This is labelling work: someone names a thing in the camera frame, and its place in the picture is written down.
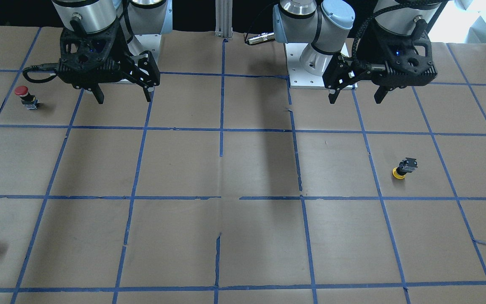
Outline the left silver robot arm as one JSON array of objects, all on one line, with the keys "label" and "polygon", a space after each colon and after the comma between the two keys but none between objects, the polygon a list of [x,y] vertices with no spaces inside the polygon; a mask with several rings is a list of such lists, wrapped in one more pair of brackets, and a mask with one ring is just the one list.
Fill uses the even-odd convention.
[{"label": "left silver robot arm", "polygon": [[362,80],[378,86],[380,104],[394,89],[425,86],[437,77],[428,21],[439,0],[379,0],[356,31],[351,57],[341,49],[353,29],[355,10],[343,0],[282,0],[273,8],[280,43],[305,43],[301,62],[322,78],[334,104],[342,89]]}]

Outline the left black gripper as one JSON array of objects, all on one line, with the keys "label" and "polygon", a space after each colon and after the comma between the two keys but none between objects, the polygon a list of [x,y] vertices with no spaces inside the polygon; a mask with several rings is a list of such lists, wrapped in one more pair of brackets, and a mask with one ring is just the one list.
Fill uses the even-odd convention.
[{"label": "left black gripper", "polygon": [[427,22],[420,19],[407,36],[387,31],[371,21],[363,35],[363,60],[333,54],[323,73],[324,87],[329,90],[329,102],[334,104],[340,91],[357,83],[368,74],[369,64],[384,65],[383,71],[372,73],[378,86],[376,104],[382,104],[392,88],[423,86],[437,77],[432,46],[426,32]]}]

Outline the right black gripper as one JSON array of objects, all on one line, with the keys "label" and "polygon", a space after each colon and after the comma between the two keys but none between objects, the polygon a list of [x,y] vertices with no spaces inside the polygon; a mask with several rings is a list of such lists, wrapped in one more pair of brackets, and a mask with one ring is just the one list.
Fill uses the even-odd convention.
[{"label": "right black gripper", "polygon": [[67,84],[91,89],[98,104],[104,103],[100,83],[114,83],[122,79],[139,85],[146,101],[160,85],[160,71],[152,52],[137,56],[128,54],[119,19],[97,33],[86,33],[85,19],[70,19],[70,29],[60,36],[58,76]]}]

